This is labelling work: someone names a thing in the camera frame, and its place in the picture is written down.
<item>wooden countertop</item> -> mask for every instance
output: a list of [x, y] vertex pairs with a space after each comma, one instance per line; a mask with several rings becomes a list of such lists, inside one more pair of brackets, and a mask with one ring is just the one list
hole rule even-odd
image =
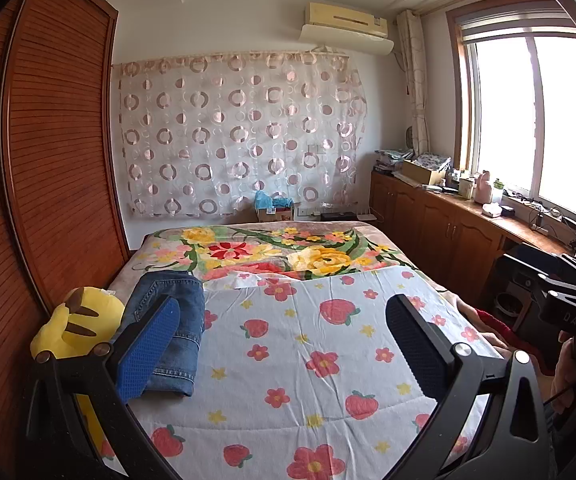
[[[421, 188], [421, 184], [405, 177], [404, 175], [394, 175], [402, 182], [413, 186]], [[423, 191], [419, 189], [420, 192], [428, 193], [429, 191]], [[460, 207], [463, 210], [469, 211], [472, 214], [476, 214], [487, 222], [491, 222], [498, 226], [500, 229], [505, 231], [506, 236], [514, 239], [517, 243], [528, 242], [529, 244], [539, 247], [542, 251], [555, 254], [571, 254], [570, 248], [563, 242], [551, 238], [549, 236], [542, 235], [536, 231], [533, 231], [528, 227], [528, 224], [518, 218], [508, 218], [508, 217], [497, 217], [491, 218], [482, 214], [481, 205], [474, 202], [474, 200], [466, 200], [460, 195], [453, 195], [449, 193], [433, 193], [437, 198], [445, 200], [455, 206]]]

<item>window frame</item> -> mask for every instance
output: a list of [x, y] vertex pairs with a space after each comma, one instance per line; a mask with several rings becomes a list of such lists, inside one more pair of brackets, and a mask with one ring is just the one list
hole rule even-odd
[[[457, 9], [448, 10], [446, 12], [455, 71], [456, 130], [453, 160], [454, 167], [459, 170], [472, 171], [477, 169], [481, 127], [481, 101], [478, 99], [480, 91], [478, 60], [476, 54], [477, 43], [464, 44], [462, 42], [462, 30], [457, 24], [457, 20], [461, 16], [480, 10], [492, 10], [495, 9], [495, 7], [506, 6], [508, 4], [535, 1], [545, 0], [483, 0], [481, 2], [475, 2], [474, 4], [458, 7]], [[530, 189], [522, 189], [514, 186], [506, 187], [519, 192], [524, 196], [539, 200], [547, 208], [556, 207], [563, 215], [576, 221], [576, 213], [573, 213], [563, 206], [555, 204], [540, 196], [545, 145], [543, 84], [534, 36], [528, 33], [522, 34], [521, 37], [526, 38], [535, 89], [535, 155]]]

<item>pink bottle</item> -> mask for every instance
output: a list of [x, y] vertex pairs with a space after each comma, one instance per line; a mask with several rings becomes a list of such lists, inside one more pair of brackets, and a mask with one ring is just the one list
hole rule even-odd
[[473, 199], [478, 204], [489, 204], [492, 200], [492, 186], [490, 185], [490, 172], [484, 171], [479, 175]]

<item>red cloth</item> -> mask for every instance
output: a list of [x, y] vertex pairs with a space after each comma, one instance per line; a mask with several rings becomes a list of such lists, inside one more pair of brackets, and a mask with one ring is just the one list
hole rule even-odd
[[539, 362], [539, 368], [542, 371], [542, 374], [550, 376], [553, 376], [555, 374], [554, 370], [550, 370], [546, 366], [545, 362], [543, 361], [543, 355], [539, 351], [539, 349], [535, 348], [530, 343], [527, 343], [526, 341], [519, 339], [517, 335], [512, 330], [510, 330], [510, 328], [504, 322], [498, 320], [496, 317], [492, 316], [491, 314], [488, 314], [484, 310], [478, 310], [478, 309], [475, 310], [477, 311], [479, 319], [481, 319], [482, 322], [491, 327], [491, 329], [495, 330], [495, 332], [497, 332], [502, 338], [504, 338], [504, 340], [510, 346], [513, 346], [519, 350], [523, 350], [524, 352], [528, 352], [529, 354], [534, 355], [537, 358], [537, 361]]

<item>window blind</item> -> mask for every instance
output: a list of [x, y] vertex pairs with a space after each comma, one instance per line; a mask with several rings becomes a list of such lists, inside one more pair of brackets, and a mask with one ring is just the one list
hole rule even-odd
[[480, 10], [456, 20], [464, 44], [515, 36], [569, 36], [576, 25], [554, 2], [527, 2]]

